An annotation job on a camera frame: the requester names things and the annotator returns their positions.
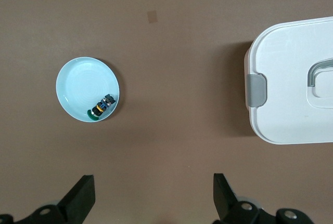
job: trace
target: toy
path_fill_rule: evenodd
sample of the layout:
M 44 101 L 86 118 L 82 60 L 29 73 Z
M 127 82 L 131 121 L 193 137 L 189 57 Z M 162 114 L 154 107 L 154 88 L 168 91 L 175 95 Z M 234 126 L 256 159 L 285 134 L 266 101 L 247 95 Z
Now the toy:
M 100 102 L 98 102 L 95 107 L 88 110 L 87 114 L 92 120 L 97 121 L 102 113 L 115 102 L 115 99 L 108 94 Z

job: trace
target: light blue bowl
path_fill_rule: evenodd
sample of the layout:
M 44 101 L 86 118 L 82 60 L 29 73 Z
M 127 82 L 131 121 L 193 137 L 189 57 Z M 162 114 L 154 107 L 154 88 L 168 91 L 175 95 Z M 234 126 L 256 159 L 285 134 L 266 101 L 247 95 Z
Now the light blue bowl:
M 111 69 L 103 62 L 90 58 L 75 58 L 60 70 L 56 92 L 64 110 L 73 118 L 83 122 L 98 122 L 106 119 L 115 110 L 119 101 L 119 84 Z M 97 121 L 92 120 L 87 111 L 110 94 L 115 99 Z

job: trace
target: white plastic container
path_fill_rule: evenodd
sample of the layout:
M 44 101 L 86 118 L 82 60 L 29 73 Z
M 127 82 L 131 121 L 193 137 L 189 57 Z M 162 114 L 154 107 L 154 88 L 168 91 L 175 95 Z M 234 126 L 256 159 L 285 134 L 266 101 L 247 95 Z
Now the white plastic container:
M 244 64 L 259 137 L 275 144 L 333 141 L 333 17 L 268 28 Z

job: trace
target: brown table surface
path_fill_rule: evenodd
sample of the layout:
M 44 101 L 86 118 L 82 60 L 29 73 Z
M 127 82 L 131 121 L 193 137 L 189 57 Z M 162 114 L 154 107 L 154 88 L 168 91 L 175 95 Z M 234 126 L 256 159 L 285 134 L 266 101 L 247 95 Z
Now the brown table surface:
M 224 173 L 270 214 L 331 224 L 333 143 L 257 137 L 243 58 L 274 24 L 332 15 L 333 0 L 0 0 L 0 212 L 19 220 L 94 174 L 85 223 L 210 224 Z M 81 56 L 120 81 L 116 112 L 95 124 L 56 96 L 59 70 Z

